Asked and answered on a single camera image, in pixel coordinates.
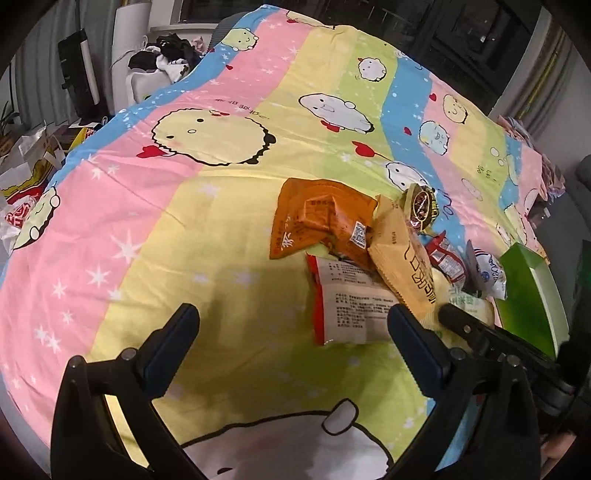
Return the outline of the yellow green snack packet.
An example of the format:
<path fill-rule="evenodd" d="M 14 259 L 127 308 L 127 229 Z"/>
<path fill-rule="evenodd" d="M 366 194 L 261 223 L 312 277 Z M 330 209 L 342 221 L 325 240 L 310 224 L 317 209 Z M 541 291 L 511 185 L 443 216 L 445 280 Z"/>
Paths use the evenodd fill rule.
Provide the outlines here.
<path fill-rule="evenodd" d="M 477 298 L 458 289 L 448 281 L 441 271 L 435 268 L 432 269 L 432 274 L 437 296 L 436 310 L 445 304 L 453 304 L 479 319 L 482 323 L 485 323 L 488 326 L 494 325 L 495 312 L 490 301 Z"/>

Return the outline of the blue white snack packet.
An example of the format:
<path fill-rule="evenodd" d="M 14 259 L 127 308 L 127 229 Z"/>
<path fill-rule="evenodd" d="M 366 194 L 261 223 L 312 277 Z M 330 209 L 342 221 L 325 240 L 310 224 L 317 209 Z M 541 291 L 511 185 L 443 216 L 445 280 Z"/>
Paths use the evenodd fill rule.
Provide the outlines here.
<path fill-rule="evenodd" d="M 500 261 L 491 253 L 467 242 L 468 269 L 476 289 L 484 297 L 507 299 L 507 277 Z"/>

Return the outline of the small red white sachet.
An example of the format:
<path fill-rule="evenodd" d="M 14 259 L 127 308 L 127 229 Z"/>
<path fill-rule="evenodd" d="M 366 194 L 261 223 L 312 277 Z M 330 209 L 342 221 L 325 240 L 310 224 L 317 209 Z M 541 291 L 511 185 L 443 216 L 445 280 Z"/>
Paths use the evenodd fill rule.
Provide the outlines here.
<path fill-rule="evenodd" d="M 433 237 L 426 246 L 430 262 L 440 270 L 448 281 L 455 287 L 462 289 L 467 280 L 465 263 L 443 231 Z"/>

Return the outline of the red white snack packet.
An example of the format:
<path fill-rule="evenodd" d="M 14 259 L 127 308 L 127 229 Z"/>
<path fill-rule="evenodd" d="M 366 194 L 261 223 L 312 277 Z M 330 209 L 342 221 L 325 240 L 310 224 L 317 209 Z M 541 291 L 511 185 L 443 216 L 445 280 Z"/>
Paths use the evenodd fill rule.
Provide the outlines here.
<path fill-rule="evenodd" d="M 315 286 L 315 341 L 365 345 L 389 342 L 388 313 L 399 303 L 394 293 L 355 265 L 307 256 Z"/>

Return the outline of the tan paper snack packet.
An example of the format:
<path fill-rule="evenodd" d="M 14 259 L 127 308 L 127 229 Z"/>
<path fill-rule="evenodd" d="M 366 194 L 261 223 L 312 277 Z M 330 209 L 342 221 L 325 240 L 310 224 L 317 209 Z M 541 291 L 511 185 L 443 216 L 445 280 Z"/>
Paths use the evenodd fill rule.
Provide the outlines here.
<path fill-rule="evenodd" d="M 398 300 L 422 320 L 433 312 L 437 301 L 427 251 L 400 205 L 384 195 L 377 201 L 370 258 Z"/>

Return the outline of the orange snack packet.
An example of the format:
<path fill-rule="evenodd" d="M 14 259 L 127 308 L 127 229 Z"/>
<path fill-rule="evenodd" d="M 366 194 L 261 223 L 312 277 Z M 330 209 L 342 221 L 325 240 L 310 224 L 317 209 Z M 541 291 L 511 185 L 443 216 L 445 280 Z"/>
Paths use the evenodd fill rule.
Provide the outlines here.
<path fill-rule="evenodd" d="M 365 271 L 375 198 L 337 181 L 287 179 L 277 198 L 270 234 L 270 258 L 280 259 L 317 244 Z"/>

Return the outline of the green white storage box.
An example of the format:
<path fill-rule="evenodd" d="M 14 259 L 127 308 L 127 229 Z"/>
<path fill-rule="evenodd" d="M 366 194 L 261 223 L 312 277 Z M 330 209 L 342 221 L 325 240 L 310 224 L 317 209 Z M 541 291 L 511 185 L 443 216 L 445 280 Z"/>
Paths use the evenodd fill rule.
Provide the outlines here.
<path fill-rule="evenodd" d="M 569 325 L 546 261 L 516 243 L 500 262 L 507 278 L 507 298 L 495 300 L 501 326 L 555 360 L 569 339 Z"/>

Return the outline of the gold wrapped snack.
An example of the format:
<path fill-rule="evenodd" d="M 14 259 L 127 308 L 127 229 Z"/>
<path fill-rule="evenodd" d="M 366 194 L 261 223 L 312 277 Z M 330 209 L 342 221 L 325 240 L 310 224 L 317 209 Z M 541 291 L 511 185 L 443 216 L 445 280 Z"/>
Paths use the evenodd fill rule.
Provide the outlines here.
<path fill-rule="evenodd" d="M 427 233 L 440 213 L 435 191 L 429 186 L 411 184 L 401 202 L 409 225 L 420 233 Z"/>

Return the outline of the colourful cartoon bedsheet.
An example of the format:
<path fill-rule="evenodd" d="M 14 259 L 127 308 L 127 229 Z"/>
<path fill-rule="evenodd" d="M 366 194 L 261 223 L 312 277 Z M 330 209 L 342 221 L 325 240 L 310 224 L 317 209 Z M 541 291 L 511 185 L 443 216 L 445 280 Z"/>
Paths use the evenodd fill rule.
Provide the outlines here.
<path fill-rule="evenodd" d="M 1 375 L 52 479 L 536 479 L 541 421 L 526 359 L 467 242 L 544 260 L 528 216 L 545 158 L 427 68 L 349 25 L 273 5 L 246 13 L 184 79 L 120 110 L 65 159 L 1 276 Z M 392 338 L 315 341 L 307 256 L 270 258 L 290 178 L 332 180 L 402 207 L 431 187 L 490 301 L 491 345 L 448 349 L 439 399 Z M 197 338 L 148 400 L 138 350 L 177 308 Z"/>

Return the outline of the plastic bags pile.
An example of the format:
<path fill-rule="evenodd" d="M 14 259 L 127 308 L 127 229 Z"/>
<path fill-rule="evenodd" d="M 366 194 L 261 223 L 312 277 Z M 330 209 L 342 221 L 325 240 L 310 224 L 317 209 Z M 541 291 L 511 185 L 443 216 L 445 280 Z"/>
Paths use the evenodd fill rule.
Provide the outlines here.
<path fill-rule="evenodd" d="M 8 256 L 29 211 L 53 175 L 65 165 L 67 154 L 93 135 L 101 125 L 91 122 L 42 125 L 18 139 L 1 158 L 1 256 Z"/>

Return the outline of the pile of dark clothes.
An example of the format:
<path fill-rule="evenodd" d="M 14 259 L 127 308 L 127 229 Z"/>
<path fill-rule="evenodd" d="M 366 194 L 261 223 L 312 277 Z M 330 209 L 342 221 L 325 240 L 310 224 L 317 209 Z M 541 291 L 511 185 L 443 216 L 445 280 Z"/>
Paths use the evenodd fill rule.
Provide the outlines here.
<path fill-rule="evenodd" d="M 171 33 L 158 36 L 155 42 L 146 43 L 130 57 L 128 68 L 147 73 L 160 71 L 171 83 L 176 83 L 200 63 L 205 53 L 201 37 L 189 41 Z"/>

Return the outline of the white appliance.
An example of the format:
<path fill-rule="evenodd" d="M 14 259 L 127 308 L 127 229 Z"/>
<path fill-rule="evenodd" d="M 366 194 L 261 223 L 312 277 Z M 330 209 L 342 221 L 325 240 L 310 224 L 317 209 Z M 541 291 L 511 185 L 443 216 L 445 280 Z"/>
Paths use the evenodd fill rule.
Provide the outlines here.
<path fill-rule="evenodd" d="M 161 70 L 130 69 L 130 58 L 148 42 L 149 1 L 131 1 L 116 10 L 111 48 L 113 110 L 117 113 L 140 103 L 171 84 Z"/>

